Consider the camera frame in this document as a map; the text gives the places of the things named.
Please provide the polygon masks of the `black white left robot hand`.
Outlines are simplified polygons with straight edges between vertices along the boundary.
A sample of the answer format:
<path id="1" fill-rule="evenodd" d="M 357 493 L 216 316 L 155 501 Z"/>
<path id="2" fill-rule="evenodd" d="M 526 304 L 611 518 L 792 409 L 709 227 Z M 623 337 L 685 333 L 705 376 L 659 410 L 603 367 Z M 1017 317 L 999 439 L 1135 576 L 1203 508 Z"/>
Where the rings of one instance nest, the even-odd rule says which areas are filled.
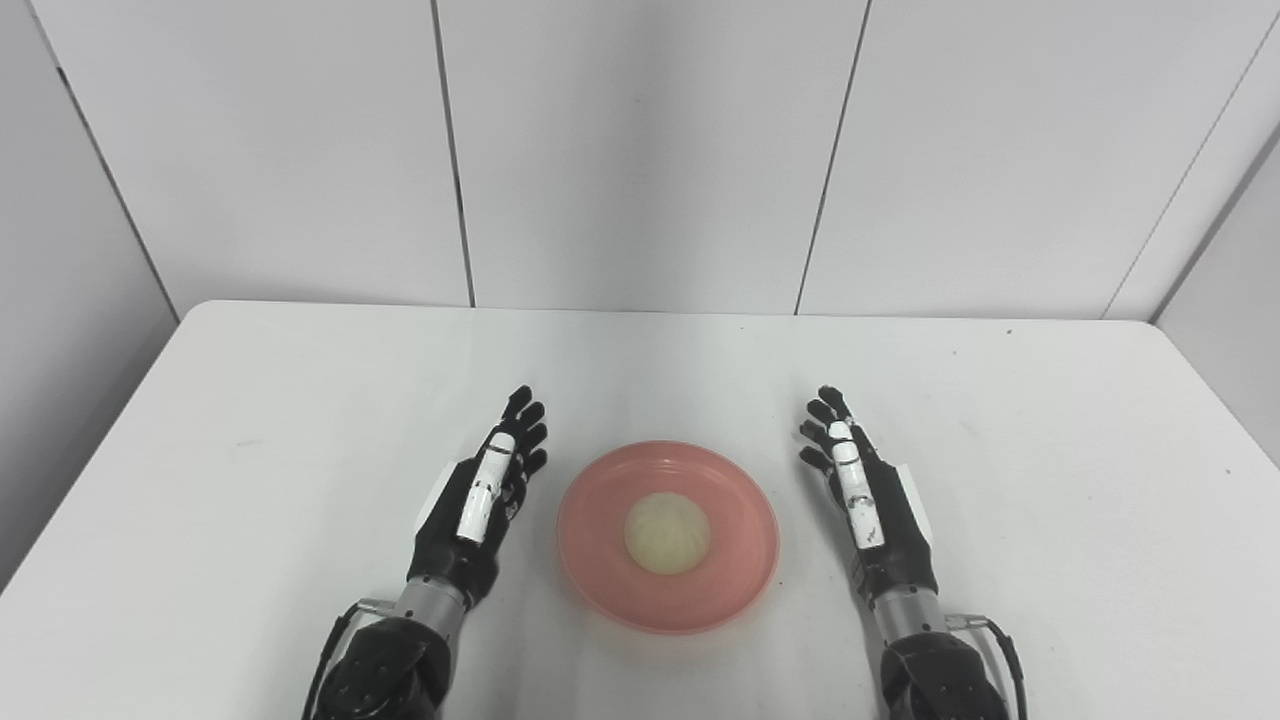
<path id="1" fill-rule="evenodd" d="M 507 400 L 499 421 L 470 457 L 448 466 L 420 512 L 407 578 L 444 582 L 470 611 L 488 597 L 498 552 L 547 465 L 545 407 L 529 386 Z"/>

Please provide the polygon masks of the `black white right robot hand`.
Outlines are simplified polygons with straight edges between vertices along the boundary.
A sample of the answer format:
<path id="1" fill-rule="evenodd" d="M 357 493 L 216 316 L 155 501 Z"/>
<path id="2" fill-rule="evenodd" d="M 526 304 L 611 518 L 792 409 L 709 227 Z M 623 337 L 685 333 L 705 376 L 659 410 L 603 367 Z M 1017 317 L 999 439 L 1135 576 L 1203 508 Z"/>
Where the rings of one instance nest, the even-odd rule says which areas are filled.
<path id="1" fill-rule="evenodd" d="M 806 405 L 800 459 L 823 478 L 854 542 L 852 583 L 873 609 L 891 592 L 937 592 L 931 527 L 914 479 L 881 457 L 840 389 L 822 386 Z"/>

